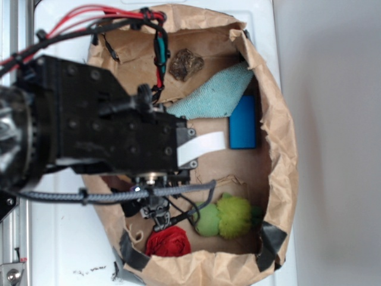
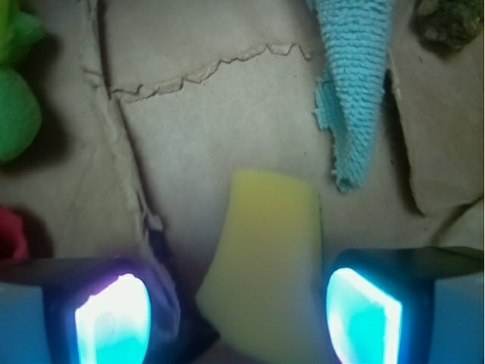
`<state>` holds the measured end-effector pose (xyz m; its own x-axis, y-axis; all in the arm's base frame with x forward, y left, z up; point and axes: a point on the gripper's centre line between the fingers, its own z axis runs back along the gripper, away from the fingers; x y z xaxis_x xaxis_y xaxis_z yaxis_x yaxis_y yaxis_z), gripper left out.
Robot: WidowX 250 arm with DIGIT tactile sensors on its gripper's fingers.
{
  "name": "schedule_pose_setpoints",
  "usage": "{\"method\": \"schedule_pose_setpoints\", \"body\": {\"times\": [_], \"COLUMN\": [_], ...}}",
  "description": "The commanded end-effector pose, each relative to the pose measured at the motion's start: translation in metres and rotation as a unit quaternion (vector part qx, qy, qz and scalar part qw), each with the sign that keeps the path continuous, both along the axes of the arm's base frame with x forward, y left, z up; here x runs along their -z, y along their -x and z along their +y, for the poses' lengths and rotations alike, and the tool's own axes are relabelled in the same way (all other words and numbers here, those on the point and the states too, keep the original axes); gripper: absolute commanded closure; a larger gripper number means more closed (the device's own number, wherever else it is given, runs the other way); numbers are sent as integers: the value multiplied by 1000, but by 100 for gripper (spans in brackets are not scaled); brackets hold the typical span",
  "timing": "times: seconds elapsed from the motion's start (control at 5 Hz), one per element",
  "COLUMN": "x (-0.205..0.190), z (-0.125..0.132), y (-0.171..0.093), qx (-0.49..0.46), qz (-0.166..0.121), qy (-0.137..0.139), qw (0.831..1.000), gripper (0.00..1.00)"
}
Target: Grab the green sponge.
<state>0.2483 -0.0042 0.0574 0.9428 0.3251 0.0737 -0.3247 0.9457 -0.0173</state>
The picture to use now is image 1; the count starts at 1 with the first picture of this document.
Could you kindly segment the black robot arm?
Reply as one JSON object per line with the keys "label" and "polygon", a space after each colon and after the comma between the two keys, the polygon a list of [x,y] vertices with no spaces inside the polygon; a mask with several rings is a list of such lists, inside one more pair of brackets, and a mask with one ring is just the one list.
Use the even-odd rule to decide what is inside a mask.
{"label": "black robot arm", "polygon": [[41,56],[1,87],[1,190],[31,190],[68,167],[187,183],[196,160],[181,163],[177,149],[191,137],[148,85],[129,95],[106,69]]}

